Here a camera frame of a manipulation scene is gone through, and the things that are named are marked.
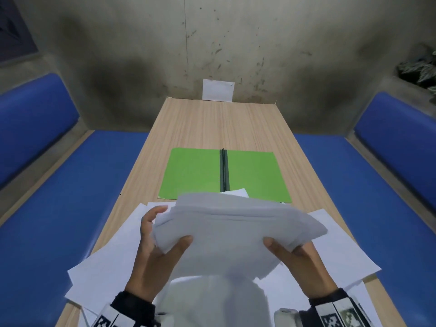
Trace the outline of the person's left hand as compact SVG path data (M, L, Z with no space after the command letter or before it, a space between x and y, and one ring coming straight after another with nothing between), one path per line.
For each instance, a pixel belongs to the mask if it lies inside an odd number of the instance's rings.
M153 302L164 288L175 266L164 266L163 253L152 239L153 221L158 214L164 213L168 206L161 205L150 209L141 219L140 242L131 276L125 291Z

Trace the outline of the person's right hand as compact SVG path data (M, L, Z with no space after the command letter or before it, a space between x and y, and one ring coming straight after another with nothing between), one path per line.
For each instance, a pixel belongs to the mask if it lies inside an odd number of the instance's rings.
M338 289L313 242L291 251L290 263L286 267L308 299L324 297Z

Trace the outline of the stack of white papers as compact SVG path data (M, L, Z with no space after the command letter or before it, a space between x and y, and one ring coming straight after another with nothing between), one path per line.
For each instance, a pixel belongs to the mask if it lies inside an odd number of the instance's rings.
M279 260L263 244L275 239L287 250L327 234L327 228L290 205L225 193L187 193L156 218L152 237L167 253L183 236L193 242L170 279L232 275L262 279Z

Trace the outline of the person's right forearm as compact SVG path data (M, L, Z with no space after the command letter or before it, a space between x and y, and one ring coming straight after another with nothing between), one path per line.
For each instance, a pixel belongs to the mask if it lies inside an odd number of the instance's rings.
M339 288L331 294L309 299L310 308L299 311L302 327L345 327L333 302L348 298L347 293Z

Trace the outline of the person's white shirt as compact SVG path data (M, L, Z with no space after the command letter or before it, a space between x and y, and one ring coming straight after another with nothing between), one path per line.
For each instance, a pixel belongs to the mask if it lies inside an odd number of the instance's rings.
M156 313L174 317L174 327L273 327L264 291L243 277L177 278L155 304Z

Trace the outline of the small loose white sheet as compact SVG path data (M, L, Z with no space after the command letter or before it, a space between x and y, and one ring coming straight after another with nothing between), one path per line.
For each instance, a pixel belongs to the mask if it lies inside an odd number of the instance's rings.
M233 191L224 191L224 192L220 192L220 194L228 194L228 195L233 195L233 196L238 196L238 197L249 198L249 195L248 195L245 188L242 188L239 190L233 190Z

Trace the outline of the large loose white sheet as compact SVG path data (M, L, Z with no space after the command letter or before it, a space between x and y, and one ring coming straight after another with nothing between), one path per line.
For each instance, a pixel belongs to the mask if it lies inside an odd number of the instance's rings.
M167 205L169 212L175 202L140 203L104 247L68 270L68 300L97 314L124 290L139 246L141 219L159 205Z
M355 297L360 304L371 302L363 279L380 271L368 255L324 210L309 213L328 230L313 243L335 283ZM280 263L269 275L255 280L266 293L270 303L284 303L285 307L305 306L307 297L286 267Z

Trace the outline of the white cylinder roll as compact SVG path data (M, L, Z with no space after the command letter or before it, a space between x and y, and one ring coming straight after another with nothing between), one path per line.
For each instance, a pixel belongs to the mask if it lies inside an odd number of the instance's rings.
M275 327L303 327L299 311L288 308L280 308L274 315Z

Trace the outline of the green open folder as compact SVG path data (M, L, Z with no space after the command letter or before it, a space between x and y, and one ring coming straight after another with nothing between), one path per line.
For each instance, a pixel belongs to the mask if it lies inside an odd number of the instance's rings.
M158 198L176 200L185 193L220 193L220 150L173 148ZM230 191L245 188L249 198L292 203L273 152L227 151Z

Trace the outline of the black folder spine clip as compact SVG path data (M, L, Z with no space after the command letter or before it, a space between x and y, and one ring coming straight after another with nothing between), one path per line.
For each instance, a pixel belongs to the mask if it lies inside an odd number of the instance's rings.
M220 150L220 191L230 191L228 151L226 149Z

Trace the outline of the checkered marker wrist band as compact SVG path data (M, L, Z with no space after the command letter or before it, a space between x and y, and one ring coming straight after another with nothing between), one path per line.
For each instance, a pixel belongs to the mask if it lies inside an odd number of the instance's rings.
M134 327L135 321L106 304L91 327Z
M354 296L315 306L323 327L374 327Z

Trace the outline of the blue bench seat cushion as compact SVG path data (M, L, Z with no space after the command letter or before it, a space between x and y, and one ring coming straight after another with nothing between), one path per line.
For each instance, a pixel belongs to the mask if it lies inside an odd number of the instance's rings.
M0 226L0 327L55 327L147 137L93 132Z
M340 136L295 138L408 327L436 327L436 234Z

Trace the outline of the blue bench back cushion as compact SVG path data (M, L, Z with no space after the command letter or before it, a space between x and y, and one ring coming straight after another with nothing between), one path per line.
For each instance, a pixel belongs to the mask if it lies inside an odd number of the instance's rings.
M436 120L377 93L354 133L387 168L436 210Z
M0 94L0 190L79 120L55 73Z

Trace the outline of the dark framed picture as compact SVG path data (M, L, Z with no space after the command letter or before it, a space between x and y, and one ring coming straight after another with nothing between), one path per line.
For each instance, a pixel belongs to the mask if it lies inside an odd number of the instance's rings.
M0 64L38 53L13 0L0 0Z

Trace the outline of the white card on wall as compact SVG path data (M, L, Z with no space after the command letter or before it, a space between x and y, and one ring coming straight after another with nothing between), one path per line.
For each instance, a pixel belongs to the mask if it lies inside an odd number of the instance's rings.
M203 79L202 100L232 102L235 83Z

